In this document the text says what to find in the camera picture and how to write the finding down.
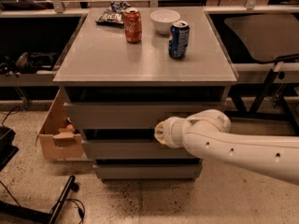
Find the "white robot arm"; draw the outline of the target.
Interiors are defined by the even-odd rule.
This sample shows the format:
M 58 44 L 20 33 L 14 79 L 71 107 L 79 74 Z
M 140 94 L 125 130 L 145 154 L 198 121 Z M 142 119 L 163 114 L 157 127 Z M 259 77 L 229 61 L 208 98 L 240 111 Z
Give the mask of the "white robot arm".
M 154 136 L 171 148 L 299 185 L 299 137 L 233 134 L 222 112 L 208 109 L 158 123 Z

